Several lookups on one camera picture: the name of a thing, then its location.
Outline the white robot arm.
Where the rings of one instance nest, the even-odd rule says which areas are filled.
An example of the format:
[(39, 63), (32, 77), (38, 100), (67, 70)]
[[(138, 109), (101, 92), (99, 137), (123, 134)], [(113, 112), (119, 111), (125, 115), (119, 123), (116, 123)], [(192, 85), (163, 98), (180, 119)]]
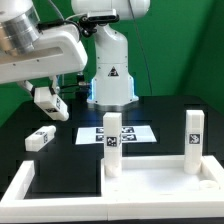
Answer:
[(93, 36), (96, 74), (88, 104), (122, 108), (136, 102), (127, 39), (110, 25), (144, 16), (150, 0), (71, 0), (71, 7), (77, 22), (68, 17), (43, 24), (32, 0), (0, 0), (0, 84), (16, 82), (45, 113), (65, 116), (67, 106), (57, 84), (35, 87), (30, 81), (82, 71), (88, 57), (81, 38)]

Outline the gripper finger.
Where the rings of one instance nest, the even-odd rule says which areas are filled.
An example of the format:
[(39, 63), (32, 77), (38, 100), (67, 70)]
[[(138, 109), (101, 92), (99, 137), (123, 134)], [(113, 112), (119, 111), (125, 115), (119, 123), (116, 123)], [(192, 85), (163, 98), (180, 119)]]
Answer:
[(18, 85), (24, 89), (27, 93), (30, 94), (31, 97), (35, 94), (35, 87), (27, 80), (19, 81)]
[(53, 94), (59, 94), (60, 93), (60, 86), (59, 86), (59, 76), (51, 76), (50, 77), (50, 90)]

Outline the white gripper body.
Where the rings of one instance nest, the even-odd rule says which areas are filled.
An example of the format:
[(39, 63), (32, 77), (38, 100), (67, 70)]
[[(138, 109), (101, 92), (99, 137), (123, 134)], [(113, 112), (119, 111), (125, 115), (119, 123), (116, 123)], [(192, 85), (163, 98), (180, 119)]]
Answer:
[(0, 84), (82, 71), (87, 53), (74, 25), (44, 30), (30, 53), (0, 53)]

